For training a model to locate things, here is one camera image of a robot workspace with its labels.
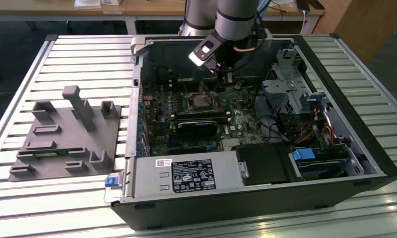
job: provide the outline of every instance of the barcode sticker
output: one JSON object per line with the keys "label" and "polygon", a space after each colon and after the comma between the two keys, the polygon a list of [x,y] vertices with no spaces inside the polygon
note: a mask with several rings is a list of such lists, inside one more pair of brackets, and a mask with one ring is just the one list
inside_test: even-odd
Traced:
{"label": "barcode sticker", "polygon": [[122,14],[122,11],[104,11],[104,14]]}

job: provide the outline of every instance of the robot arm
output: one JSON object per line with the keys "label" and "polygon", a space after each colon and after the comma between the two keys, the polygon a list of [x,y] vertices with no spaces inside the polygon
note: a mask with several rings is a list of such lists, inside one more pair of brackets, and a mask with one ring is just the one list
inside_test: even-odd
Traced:
{"label": "robot arm", "polygon": [[[207,68],[211,72],[217,72],[221,68],[233,67],[235,63],[243,58],[243,54],[248,52],[248,50],[243,50],[241,46],[248,44],[247,38],[252,33],[255,25],[257,5],[259,0],[217,1],[215,32],[207,36],[189,54],[189,59],[200,68]],[[199,20],[200,17],[196,14],[203,12],[200,10],[203,9],[203,6],[208,7],[207,12],[212,12],[212,4],[203,5],[197,4],[197,1],[195,0],[188,1],[186,25],[191,28],[193,25],[191,24],[191,21],[195,20],[201,24],[200,27],[207,24],[207,30],[212,31],[208,14],[204,14],[201,20]],[[207,35],[203,31],[196,31],[196,33],[196,35]]]}

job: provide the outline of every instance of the table leg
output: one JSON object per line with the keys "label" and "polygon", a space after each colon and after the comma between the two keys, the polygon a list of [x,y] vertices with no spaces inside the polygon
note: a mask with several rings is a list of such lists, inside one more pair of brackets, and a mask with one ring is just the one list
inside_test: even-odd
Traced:
{"label": "table leg", "polygon": [[138,29],[135,27],[135,22],[136,22],[136,16],[127,16],[126,17],[126,25],[127,25],[127,31],[130,35],[136,35],[138,34]]}
{"label": "table leg", "polygon": [[319,18],[320,18],[319,15],[307,15],[305,16],[303,34],[312,34]]}

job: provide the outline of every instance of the cable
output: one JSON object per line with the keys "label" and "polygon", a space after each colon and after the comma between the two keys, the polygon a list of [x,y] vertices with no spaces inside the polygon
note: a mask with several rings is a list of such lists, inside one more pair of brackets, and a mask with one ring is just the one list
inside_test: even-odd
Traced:
{"label": "cable", "polygon": [[303,12],[303,25],[301,25],[301,30],[300,30],[300,34],[303,34],[303,30],[304,30],[304,23],[305,23],[305,11]]}
{"label": "cable", "polygon": [[268,3],[264,5],[264,7],[257,11],[259,15],[263,14],[264,10],[267,9],[267,7],[269,6],[272,0],[268,1]]}
{"label": "cable", "polygon": [[283,21],[283,18],[284,18],[284,13],[287,13],[287,11],[284,11],[283,9],[281,9],[281,5],[279,4],[279,3],[276,3],[276,2],[273,2],[276,5],[279,5],[279,9],[276,9],[275,7],[269,7],[269,8],[272,8],[272,9],[275,9],[275,10],[279,10],[280,12],[281,12],[281,19],[280,19],[280,21]]}
{"label": "cable", "polygon": [[255,118],[257,118],[257,121],[260,122],[260,125],[269,130],[269,137],[271,137],[271,132],[273,132],[287,144],[295,145],[291,142],[291,140],[277,130],[275,130],[272,128],[275,123],[271,126],[268,126],[267,124],[263,123],[260,118],[267,117],[268,115],[263,115],[260,117],[256,115],[255,105],[256,105],[257,92],[259,92],[259,87],[256,87],[256,89],[255,89],[253,100],[252,100],[252,111],[253,111]]}

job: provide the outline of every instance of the wooden table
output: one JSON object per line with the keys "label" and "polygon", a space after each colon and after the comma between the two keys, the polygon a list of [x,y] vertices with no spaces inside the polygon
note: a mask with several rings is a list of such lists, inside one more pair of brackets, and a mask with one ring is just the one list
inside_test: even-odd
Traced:
{"label": "wooden table", "polygon": [[[124,0],[119,6],[75,10],[75,0],[0,0],[0,21],[123,20],[130,34],[138,34],[138,20],[183,20],[184,0]],[[303,21],[295,6],[281,5],[283,14],[269,8],[264,21]],[[324,10],[311,6],[304,32],[312,33]]]}

